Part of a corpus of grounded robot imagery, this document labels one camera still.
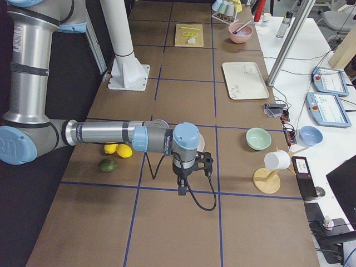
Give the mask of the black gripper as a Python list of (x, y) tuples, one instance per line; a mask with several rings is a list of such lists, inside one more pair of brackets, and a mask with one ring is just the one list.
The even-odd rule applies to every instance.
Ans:
[(204, 170), (205, 176), (212, 175), (213, 159), (210, 152), (197, 152), (194, 163), (194, 170)]

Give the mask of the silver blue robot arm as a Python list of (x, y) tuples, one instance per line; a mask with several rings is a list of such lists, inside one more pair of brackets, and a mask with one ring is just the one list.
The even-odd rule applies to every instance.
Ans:
[(14, 31), (11, 96), (1, 126), (2, 161), (25, 164), (79, 143), (125, 143), (136, 151), (172, 156), (172, 168), (179, 179), (196, 170), (211, 176), (211, 155), (198, 151), (200, 133), (189, 122), (169, 128), (163, 120), (77, 122), (46, 116), (52, 35), (56, 31), (86, 31), (85, 1), (8, 1), (7, 12)]

